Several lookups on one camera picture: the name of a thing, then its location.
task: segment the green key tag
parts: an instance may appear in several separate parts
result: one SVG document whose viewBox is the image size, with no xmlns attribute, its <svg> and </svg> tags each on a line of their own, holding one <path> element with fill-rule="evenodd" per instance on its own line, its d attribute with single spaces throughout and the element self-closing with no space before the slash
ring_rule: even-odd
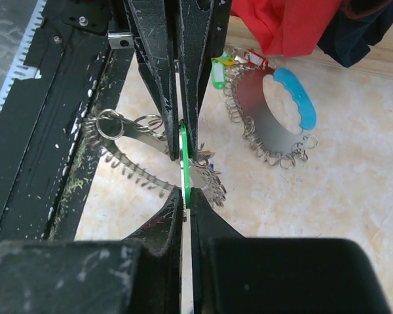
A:
<svg viewBox="0 0 393 314">
<path fill-rule="evenodd" d="M 182 140 L 182 160 L 183 160 L 183 181 L 182 189 L 185 192 L 184 202 L 186 208 L 189 208 L 191 204 L 191 180 L 189 176 L 189 155 L 188 155 L 188 136 L 186 126 L 181 123 L 181 140 Z"/>
<path fill-rule="evenodd" d="M 211 80 L 214 88 L 222 90 L 225 86 L 225 69 L 221 62 L 212 60 Z"/>
</svg>

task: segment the red key tag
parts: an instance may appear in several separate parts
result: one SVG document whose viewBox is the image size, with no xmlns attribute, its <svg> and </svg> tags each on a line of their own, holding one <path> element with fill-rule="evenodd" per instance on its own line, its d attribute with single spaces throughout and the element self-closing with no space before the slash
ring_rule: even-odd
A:
<svg viewBox="0 0 393 314">
<path fill-rule="evenodd" d="M 265 58 L 264 56 L 258 54 L 253 49 L 249 49 L 249 50 L 245 51 L 244 58 L 246 60 L 248 60 L 250 63 L 257 65 L 258 67 L 261 67 L 261 68 L 268 67 L 268 59 Z"/>
</svg>

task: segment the bolt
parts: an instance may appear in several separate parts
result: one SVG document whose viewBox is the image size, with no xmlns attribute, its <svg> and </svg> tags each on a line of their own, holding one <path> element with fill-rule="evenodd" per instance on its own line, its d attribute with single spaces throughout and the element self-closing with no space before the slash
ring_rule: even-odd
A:
<svg viewBox="0 0 393 314">
<path fill-rule="evenodd" d="M 89 24 L 89 21 L 87 20 L 87 18 L 85 18 L 84 16 L 81 16 L 79 18 L 79 24 L 81 26 L 87 26 L 87 24 Z"/>
</svg>

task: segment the clothing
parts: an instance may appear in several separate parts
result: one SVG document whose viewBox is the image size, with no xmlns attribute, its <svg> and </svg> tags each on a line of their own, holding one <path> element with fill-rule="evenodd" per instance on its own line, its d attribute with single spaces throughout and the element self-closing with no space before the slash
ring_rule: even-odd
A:
<svg viewBox="0 0 393 314">
<path fill-rule="evenodd" d="M 240 17 L 266 55 L 312 53 L 341 0 L 233 0 Z"/>
<path fill-rule="evenodd" d="M 345 67 L 359 62 L 393 24 L 393 0 L 344 0 L 318 46 Z"/>
</svg>

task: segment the key ring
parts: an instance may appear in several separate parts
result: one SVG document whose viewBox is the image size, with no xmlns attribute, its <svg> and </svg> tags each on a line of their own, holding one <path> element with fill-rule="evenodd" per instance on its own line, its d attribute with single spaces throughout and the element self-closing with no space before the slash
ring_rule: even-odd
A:
<svg viewBox="0 0 393 314">
<path fill-rule="evenodd" d="M 104 119 L 104 117 L 103 117 L 104 114 L 107 114 L 109 117 L 110 116 L 117 117 L 121 121 L 121 130 L 117 135 L 110 136 L 110 135 L 106 134 L 105 132 L 103 132 L 103 130 L 101 129 L 100 120 Z M 124 135 L 124 123 L 122 122 L 122 115 L 117 113 L 113 109 L 104 109 L 100 113 L 98 113 L 98 115 L 96 116 L 95 123 L 96 123 L 96 129 L 98 130 L 99 134 L 102 135 L 102 137 L 105 137 L 106 139 L 110 139 L 110 140 L 114 141 L 114 140 L 120 139 Z"/>
</svg>

